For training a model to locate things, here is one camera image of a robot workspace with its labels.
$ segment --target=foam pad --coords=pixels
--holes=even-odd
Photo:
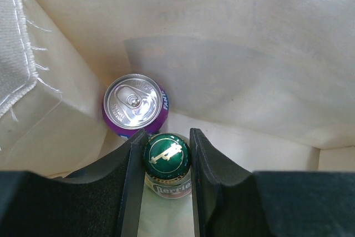
[[[355,174],[249,173],[190,131],[195,236],[354,236]]]
[[[147,141],[141,130],[67,178],[0,172],[0,236],[136,236]]]

